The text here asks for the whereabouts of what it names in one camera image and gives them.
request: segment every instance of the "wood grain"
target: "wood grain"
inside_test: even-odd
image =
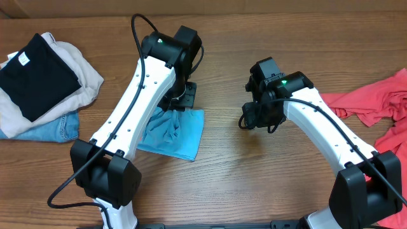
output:
[[[407,0],[0,0],[12,18],[407,11]]]
[[[143,179],[134,197],[142,223],[237,223],[297,219],[328,204],[334,175],[292,122],[273,135],[240,130],[250,67],[272,56],[285,73],[302,71],[320,92],[349,92],[385,79],[407,64],[407,13],[307,13],[151,17],[168,35],[180,25],[202,38],[205,57],[192,81],[205,128],[195,162],[140,151]],[[35,32],[78,47],[104,77],[97,100],[79,117],[80,138],[105,122],[138,59],[128,17],[0,20],[0,61]],[[151,29],[137,23],[144,36]],[[373,144],[392,125],[345,123]],[[75,228],[101,222],[94,207],[54,210],[49,194],[71,175],[70,143],[0,141],[0,228]],[[70,184],[58,203],[89,201]]]

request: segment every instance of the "blue cloth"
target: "blue cloth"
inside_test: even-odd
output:
[[[32,127],[11,139],[29,141],[67,142],[79,136],[79,116],[72,111],[44,125]],[[0,130],[0,139],[9,139]]]
[[[156,108],[137,148],[194,161],[204,130],[204,111]]]

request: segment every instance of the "stack of clothes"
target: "stack of clothes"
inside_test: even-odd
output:
[[[72,44],[35,34],[0,64],[0,139],[78,138],[77,109],[96,99],[100,74]]]

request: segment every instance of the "wooden table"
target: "wooden table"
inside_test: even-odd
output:
[[[385,79],[407,65],[407,13],[311,13],[151,17],[160,30],[180,25],[198,31],[205,57],[192,75],[195,108],[205,128],[195,162],[138,152],[142,172],[134,212],[143,223],[238,223],[298,219],[328,204],[333,173],[292,122],[273,135],[240,130],[241,107],[251,100],[243,86],[250,67],[272,56],[285,73],[302,71],[320,92],[349,92]],[[145,36],[151,29],[137,22]],[[139,58],[129,17],[0,20],[0,61],[35,32],[78,47],[104,77],[97,100],[81,109],[80,138],[105,122],[131,80]],[[345,123],[374,144],[392,125]],[[72,143],[0,141],[0,228],[75,228],[101,223],[94,207],[55,210],[50,193],[72,174]],[[57,203],[89,201],[70,184]]]

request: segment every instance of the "beige cloth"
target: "beige cloth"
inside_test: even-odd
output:
[[[89,105],[99,92],[103,83],[100,74],[83,58],[82,53],[73,45],[55,41],[52,34],[41,35],[52,50],[74,71],[81,88],[55,105],[51,110],[31,122],[22,116],[20,108],[14,104],[8,94],[0,88],[0,129],[11,138],[26,130],[48,123],[82,106]],[[3,68],[7,62],[0,64]]]

